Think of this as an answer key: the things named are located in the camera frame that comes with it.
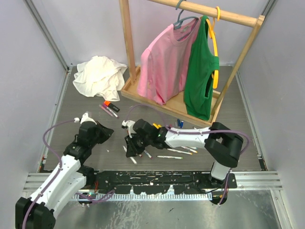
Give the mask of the magenta cap marker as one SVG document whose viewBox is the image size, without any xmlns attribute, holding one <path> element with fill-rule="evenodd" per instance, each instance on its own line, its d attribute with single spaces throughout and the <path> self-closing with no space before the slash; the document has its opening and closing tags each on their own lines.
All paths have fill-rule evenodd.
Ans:
<svg viewBox="0 0 305 229">
<path fill-rule="evenodd" d="M 144 150 L 144 153 L 145 153 L 150 159 L 153 158 L 147 150 Z"/>
</svg>

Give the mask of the green cap marker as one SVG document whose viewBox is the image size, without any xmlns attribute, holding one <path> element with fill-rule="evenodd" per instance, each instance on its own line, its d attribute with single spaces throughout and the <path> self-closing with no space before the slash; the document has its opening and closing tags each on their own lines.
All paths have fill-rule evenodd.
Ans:
<svg viewBox="0 0 305 229">
<path fill-rule="evenodd" d="M 183 159 L 181 156 L 157 156 L 157 158 L 167 158 L 167 159 Z"/>
</svg>

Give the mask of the yellow cap marker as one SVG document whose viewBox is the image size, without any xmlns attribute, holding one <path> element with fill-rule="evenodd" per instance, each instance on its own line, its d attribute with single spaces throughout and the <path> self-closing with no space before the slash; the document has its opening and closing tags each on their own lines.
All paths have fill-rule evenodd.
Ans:
<svg viewBox="0 0 305 229">
<path fill-rule="evenodd" d="M 195 149 L 193 149 L 193 148 L 191 148 L 191 147 L 182 146 L 182 148 L 184 148 L 184 149 L 186 149 L 186 150 L 189 150 L 189 151 L 192 152 L 192 153 L 198 153 L 197 150 L 195 150 Z"/>
</svg>

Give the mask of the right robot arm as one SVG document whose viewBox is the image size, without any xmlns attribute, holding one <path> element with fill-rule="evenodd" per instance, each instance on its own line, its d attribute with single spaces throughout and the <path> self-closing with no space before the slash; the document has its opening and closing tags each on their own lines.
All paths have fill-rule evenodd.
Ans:
<svg viewBox="0 0 305 229">
<path fill-rule="evenodd" d="M 122 128 L 128 131 L 126 157 L 142 154 L 146 147 L 170 149 L 177 147 L 197 147 L 205 149 L 215 162 L 209 175 L 209 182 L 215 188 L 226 182 L 231 168 L 238 165 L 244 143 L 242 133 L 230 130 L 219 122 L 201 129 L 177 129 L 163 126 L 155 127 L 143 119 L 123 121 Z"/>
</svg>

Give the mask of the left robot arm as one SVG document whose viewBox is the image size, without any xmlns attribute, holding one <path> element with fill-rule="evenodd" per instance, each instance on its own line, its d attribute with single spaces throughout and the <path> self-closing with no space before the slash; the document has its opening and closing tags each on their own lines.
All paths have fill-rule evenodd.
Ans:
<svg viewBox="0 0 305 229">
<path fill-rule="evenodd" d="M 30 197 L 15 205 L 17 229 L 52 229 L 69 200 L 81 189 L 95 185 L 94 170 L 84 165 L 97 144 L 106 142 L 114 130 L 94 120 L 82 121 L 74 140 L 65 148 L 58 165 Z"/>
</svg>

